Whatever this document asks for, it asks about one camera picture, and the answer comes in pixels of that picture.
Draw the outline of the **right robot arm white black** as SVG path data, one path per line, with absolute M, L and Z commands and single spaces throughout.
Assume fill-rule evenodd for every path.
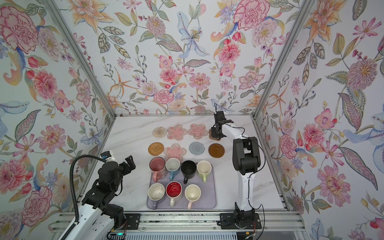
M 232 140 L 232 162 L 238 172 L 238 200 L 235 202 L 234 216 L 240 220 L 251 218 L 255 213 L 253 207 L 253 184 L 256 173 L 261 167 L 259 142 L 256 137 L 249 137 L 245 129 L 236 127 L 232 120 L 225 117 L 223 111 L 214 113 L 215 124 L 211 127 L 215 139 Z

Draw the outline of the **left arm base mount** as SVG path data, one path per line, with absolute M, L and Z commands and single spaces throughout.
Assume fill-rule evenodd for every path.
M 113 230 L 137 230 L 139 228 L 141 214 L 125 213 L 121 206 L 108 204 L 102 214 L 109 216 L 114 221 Z

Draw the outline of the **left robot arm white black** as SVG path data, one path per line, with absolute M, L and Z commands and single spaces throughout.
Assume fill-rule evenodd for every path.
M 103 163 L 98 170 L 98 179 L 78 203 L 74 183 L 74 169 L 81 159 L 94 159 Z M 136 169 L 132 156 L 117 163 L 110 151 L 100 157 L 81 155 L 73 159 L 70 166 L 70 191 L 75 217 L 62 240 L 124 240 L 127 230 L 139 228 L 140 214 L 126 214 L 123 207 L 112 204 L 114 197 L 123 190 L 123 178 Z

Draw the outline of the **round blue woven coaster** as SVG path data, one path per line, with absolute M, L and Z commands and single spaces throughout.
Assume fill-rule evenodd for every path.
M 205 147 L 200 142 L 192 142 L 189 145 L 189 151 L 191 154 L 198 156 L 204 153 Z

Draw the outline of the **white mug grey handle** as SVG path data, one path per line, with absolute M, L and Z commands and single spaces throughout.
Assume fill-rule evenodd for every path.
M 154 183 L 149 187 L 148 198 L 150 200 L 150 208 L 156 210 L 165 196 L 165 187 L 161 183 Z

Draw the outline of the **pink flower coaster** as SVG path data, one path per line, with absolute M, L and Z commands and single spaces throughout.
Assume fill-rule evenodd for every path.
M 209 134 L 204 124 L 191 124 L 188 130 L 188 135 L 193 136 L 196 140 L 201 139 Z
M 174 127 L 169 127 L 167 129 L 167 138 L 170 140 L 181 141 L 184 139 L 184 136 L 188 133 L 188 130 L 183 128 L 182 125 L 178 124 Z
M 176 158 L 182 163 L 186 153 L 187 150 L 182 148 L 179 144 L 172 144 L 171 147 L 166 147 L 164 149 L 165 161 L 167 162 L 169 159 Z

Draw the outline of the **round woven cork coaster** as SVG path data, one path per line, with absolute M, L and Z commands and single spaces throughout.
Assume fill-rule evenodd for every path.
M 164 149 L 165 147 L 162 143 L 155 142 L 149 145 L 148 152 L 152 156 L 159 156 L 160 154 L 163 153 Z

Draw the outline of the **round wooden coaster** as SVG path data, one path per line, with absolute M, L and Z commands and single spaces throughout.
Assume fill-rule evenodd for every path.
M 209 154 L 213 158 L 221 158 L 225 154 L 225 148 L 220 144 L 212 144 L 209 146 Z

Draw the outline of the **brown paw print coaster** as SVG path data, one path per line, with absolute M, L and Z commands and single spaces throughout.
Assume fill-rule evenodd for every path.
M 211 130 L 211 129 L 209 130 L 209 138 L 210 138 L 211 140 L 214 140 L 214 141 L 220 141 L 220 140 L 221 140 L 220 138 L 217 139 L 217 138 L 214 138 L 214 137 L 212 136 L 212 130 Z

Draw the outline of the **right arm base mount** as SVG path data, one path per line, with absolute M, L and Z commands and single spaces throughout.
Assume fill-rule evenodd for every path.
M 262 221 L 255 209 L 243 211 L 236 208 L 231 213 L 221 213 L 217 225 L 222 230 L 261 230 Z

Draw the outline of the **round beige patterned coaster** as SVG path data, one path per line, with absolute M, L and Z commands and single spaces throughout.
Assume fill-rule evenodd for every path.
M 166 135 L 168 134 L 168 131 L 166 128 L 164 127 L 156 127 L 154 130 L 153 130 L 153 136 L 155 138 L 163 138 L 165 137 Z

